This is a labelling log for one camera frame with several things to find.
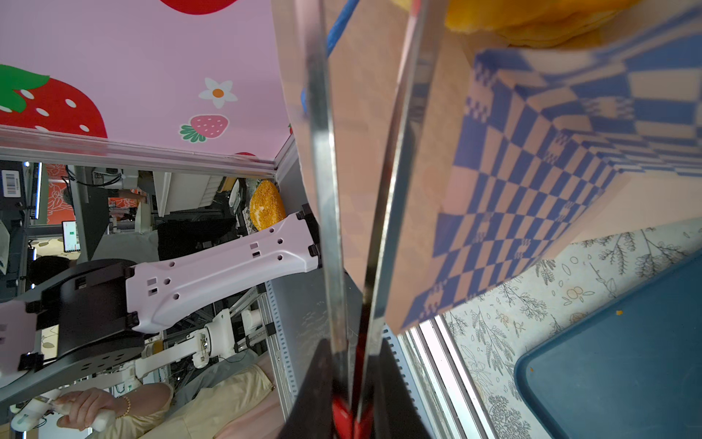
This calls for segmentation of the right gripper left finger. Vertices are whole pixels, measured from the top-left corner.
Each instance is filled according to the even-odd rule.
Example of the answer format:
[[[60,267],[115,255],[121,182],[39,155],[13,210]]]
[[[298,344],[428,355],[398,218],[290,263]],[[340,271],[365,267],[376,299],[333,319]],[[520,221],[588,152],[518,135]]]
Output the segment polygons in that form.
[[[316,348],[310,366],[279,439],[333,437],[333,359],[328,339]]]

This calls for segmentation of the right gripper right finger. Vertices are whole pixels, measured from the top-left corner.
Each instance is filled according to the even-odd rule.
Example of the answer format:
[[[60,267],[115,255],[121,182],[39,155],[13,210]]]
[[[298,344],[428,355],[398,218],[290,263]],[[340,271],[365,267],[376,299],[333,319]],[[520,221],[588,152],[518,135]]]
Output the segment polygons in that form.
[[[382,342],[375,374],[375,437],[379,439],[430,439],[389,342]]]

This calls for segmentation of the red handled metal tongs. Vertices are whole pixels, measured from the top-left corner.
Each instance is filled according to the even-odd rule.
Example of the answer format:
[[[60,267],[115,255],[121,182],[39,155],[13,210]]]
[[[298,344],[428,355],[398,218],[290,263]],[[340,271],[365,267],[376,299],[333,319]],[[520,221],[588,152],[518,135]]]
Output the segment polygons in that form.
[[[376,438],[376,361],[447,8],[272,5],[286,110],[321,239],[332,438]]]

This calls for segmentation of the checkered paper bag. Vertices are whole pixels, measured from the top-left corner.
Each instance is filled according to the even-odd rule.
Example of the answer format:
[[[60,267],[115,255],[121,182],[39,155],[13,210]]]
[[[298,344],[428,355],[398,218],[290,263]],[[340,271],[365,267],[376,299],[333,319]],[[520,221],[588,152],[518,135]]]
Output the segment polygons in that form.
[[[701,218],[701,1],[594,49],[442,36],[386,322],[418,325],[568,244]]]

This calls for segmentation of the large glazed ring pastry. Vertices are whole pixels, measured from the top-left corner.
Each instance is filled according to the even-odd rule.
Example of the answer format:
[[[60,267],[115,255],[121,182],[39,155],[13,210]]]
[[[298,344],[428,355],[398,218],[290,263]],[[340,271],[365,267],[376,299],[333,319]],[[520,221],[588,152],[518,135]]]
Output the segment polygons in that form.
[[[444,25],[466,35],[493,33],[507,44],[553,48],[590,34],[634,0],[451,0]]]

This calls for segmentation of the operator yellow sleeve forearm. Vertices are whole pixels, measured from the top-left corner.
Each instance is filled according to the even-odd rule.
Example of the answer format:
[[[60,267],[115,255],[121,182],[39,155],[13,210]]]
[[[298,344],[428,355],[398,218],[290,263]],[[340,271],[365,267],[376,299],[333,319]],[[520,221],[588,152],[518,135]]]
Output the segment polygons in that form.
[[[242,371],[225,373],[216,384],[204,384],[194,398],[169,411],[119,419],[92,438],[275,438],[284,425],[268,355]]]

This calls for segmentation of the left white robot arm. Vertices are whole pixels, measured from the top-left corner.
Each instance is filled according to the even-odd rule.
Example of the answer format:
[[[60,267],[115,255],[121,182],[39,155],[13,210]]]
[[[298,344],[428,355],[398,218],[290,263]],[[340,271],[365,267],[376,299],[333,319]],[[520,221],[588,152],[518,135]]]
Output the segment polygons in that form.
[[[1,405],[136,359],[147,336],[232,294],[321,264],[309,206],[174,260],[81,263],[1,305]]]

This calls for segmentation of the operator hand on controller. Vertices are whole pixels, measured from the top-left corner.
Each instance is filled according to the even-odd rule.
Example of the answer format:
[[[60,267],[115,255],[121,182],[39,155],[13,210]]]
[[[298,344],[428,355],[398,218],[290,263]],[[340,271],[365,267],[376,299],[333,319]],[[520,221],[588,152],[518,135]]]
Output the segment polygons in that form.
[[[58,419],[58,426],[78,430],[91,427],[102,410],[113,412],[119,417],[128,413],[132,407],[128,398],[115,398],[111,393],[99,389],[66,393],[56,400],[56,404],[71,406],[69,413]]]

